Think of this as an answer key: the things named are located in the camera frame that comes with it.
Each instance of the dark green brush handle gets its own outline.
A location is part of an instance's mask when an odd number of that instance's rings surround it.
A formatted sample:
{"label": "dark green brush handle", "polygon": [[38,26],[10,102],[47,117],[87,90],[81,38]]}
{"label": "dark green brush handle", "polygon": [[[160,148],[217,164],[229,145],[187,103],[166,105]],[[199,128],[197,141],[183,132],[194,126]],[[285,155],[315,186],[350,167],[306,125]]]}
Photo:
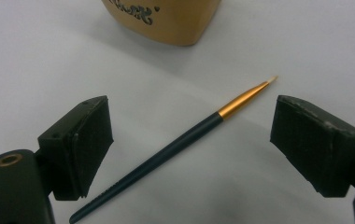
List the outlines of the dark green brush handle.
{"label": "dark green brush handle", "polygon": [[223,118],[218,112],[210,115],[203,121],[199,122],[197,125],[189,129],[175,141],[170,143],[161,151],[157,152],[157,154],[155,154],[147,161],[136,167],[131,173],[123,177],[115,185],[113,185],[101,195],[93,199],[90,203],[79,209],[75,214],[73,214],[73,216],[71,216],[69,222],[71,224],[78,222],[83,217],[90,214],[90,212],[92,212],[102,204],[106,203],[108,200],[112,199],[125,189],[129,188],[136,181],[138,181],[139,179],[159,167],[161,164],[177,155],[180,151],[203,137],[205,134],[209,133],[212,129],[214,129],[222,122]]}

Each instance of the screw hole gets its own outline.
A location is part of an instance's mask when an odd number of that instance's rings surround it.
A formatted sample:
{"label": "screw hole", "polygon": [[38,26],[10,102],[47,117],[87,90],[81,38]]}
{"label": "screw hole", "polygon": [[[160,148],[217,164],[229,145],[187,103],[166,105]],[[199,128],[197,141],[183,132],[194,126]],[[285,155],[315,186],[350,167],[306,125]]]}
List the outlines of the screw hole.
{"label": "screw hole", "polygon": [[22,160],[21,154],[6,155],[5,157],[0,158],[0,167],[13,165],[13,164],[19,162],[20,160]]}

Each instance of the brush bristles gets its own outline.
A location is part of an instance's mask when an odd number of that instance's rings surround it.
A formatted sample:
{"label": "brush bristles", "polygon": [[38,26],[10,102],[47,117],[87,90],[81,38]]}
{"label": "brush bristles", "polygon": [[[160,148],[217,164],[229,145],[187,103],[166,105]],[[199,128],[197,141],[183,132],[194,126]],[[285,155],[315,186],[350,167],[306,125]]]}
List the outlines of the brush bristles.
{"label": "brush bristles", "polygon": [[267,80],[268,83],[271,83],[275,81],[278,78],[278,76],[271,77],[270,79]]}

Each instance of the white surface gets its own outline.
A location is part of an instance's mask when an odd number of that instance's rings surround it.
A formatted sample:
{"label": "white surface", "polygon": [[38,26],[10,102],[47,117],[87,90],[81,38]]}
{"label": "white surface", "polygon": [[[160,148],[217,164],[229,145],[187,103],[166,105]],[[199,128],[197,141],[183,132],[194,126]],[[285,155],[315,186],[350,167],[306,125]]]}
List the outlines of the white surface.
{"label": "white surface", "polygon": [[81,223],[353,223],[269,143],[279,94],[355,126],[355,1],[224,0],[200,41],[167,46],[118,25],[101,1],[0,1],[0,154],[73,106],[107,95],[115,143],[88,198],[241,91],[279,79],[245,111]]}

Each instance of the beige container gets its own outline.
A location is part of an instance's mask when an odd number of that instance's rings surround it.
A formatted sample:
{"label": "beige container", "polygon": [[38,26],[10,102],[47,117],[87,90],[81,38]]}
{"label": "beige container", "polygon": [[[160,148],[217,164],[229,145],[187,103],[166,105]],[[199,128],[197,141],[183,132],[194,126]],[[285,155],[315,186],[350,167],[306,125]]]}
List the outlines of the beige container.
{"label": "beige container", "polygon": [[122,25],[171,45],[195,44],[220,0],[102,0]]}

